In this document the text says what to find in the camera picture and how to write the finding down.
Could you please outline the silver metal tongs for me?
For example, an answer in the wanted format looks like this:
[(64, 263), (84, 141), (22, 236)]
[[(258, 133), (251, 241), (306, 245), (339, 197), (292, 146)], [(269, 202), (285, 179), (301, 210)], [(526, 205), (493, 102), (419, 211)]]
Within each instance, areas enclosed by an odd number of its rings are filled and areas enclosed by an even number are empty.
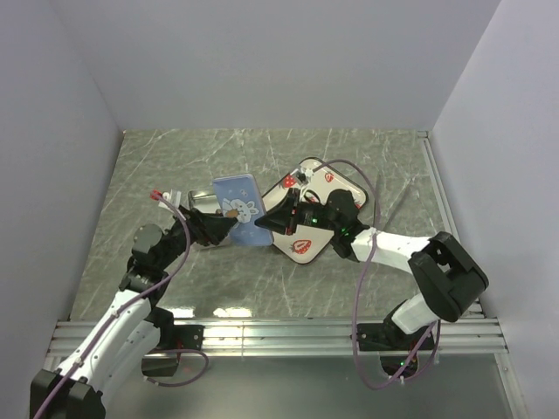
[(392, 204), (386, 210), (385, 216), (383, 216), (382, 205), (380, 202), (381, 197), (381, 186), (383, 183), (382, 175), (379, 174), (376, 177), (375, 183), (375, 198), (374, 198), (374, 206), (373, 206), (373, 219), (372, 223), (374, 227), (380, 228), (381, 230), (387, 230), (390, 225), (393, 223), (394, 219), (396, 218), (397, 214), (401, 211), (402, 207), (404, 206), (404, 202), (407, 199), (408, 195), (411, 192), (411, 187), (415, 182), (415, 178), (409, 178), (404, 182), (402, 189), (398, 192), (396, 198), (392, 202)]

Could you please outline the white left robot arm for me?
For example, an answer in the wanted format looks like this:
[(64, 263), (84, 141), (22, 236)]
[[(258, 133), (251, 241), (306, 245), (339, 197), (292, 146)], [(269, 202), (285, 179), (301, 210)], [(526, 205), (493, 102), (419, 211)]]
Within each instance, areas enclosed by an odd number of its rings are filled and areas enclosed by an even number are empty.
[(81, 344), (53, 371), (31, 382), (32, 418), (102, 418), (118, 381), (150, 352), (180, 354), (174, 315), (159, 307), (173, 274), (192, 244), (218, 245), (237, 224), (233, 216), (173, 208), (173, 225), (139, 228), (127, 271), (109, 308)]

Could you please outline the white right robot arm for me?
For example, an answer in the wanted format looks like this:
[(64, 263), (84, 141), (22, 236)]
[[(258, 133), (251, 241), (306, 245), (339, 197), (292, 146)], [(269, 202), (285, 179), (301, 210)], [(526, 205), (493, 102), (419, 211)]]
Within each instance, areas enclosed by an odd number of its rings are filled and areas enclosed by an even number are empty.
[(357, 325), (353, 335), (360, 349), (410, 349), (433, 323), (457, 321), (489, 286), (487, 275), (452, 234), (408, 237), (381, 232), (362, 223), (358, 214), (345, 189), (334, 190), (324, 203), (311, 203), (290, 188), (255, 224), (285, 236), (300, 226), (329, 230), (330, 244), (340, 258), (387, 265), (415, 279), (418, 294), (399, 304), (382, 323)]

